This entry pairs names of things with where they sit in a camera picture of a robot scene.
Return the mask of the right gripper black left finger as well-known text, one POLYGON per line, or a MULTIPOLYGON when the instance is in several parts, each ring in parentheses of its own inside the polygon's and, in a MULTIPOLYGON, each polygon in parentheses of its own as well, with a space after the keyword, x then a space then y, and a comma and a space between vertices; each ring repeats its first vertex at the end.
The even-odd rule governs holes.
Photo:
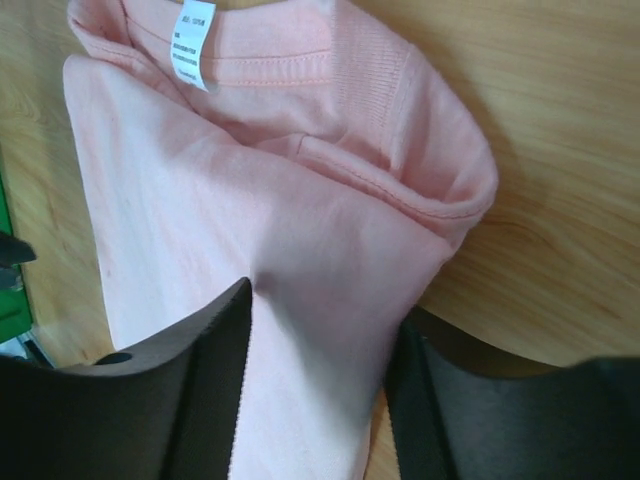
POLYGON ((1 360, 5 479, 224 479, 251 331, 240 279, 180 322, 92 365, 1 360))

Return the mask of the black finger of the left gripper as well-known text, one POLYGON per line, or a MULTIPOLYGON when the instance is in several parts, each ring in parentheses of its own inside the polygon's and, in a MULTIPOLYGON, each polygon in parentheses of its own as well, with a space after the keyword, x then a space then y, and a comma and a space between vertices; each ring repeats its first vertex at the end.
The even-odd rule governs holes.
POLYGON ((31 245, 13 235, 0 233, 0 262, 2 264, 23 264, 36 259, 31 245))

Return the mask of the pink t-shirt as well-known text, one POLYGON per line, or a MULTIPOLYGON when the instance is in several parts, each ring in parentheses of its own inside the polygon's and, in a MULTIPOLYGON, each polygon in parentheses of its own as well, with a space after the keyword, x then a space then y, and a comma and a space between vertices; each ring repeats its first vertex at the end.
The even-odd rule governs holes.
POLYGON ((253 326, 230 477, 360 479, 397 328, 498 174, 421 51, 348 1, 213 15, 200 89, 183 6, 72 1, 64 93, 113 345, 241 277, 253 326))

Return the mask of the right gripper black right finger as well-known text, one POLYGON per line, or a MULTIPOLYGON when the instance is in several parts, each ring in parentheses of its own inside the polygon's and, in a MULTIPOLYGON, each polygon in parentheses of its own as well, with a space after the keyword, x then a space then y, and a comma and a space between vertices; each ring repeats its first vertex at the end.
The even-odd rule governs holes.
POLYGON ((552 368, 414 308, 384 381, 404 479, 635 479, 639 362, 552 368))

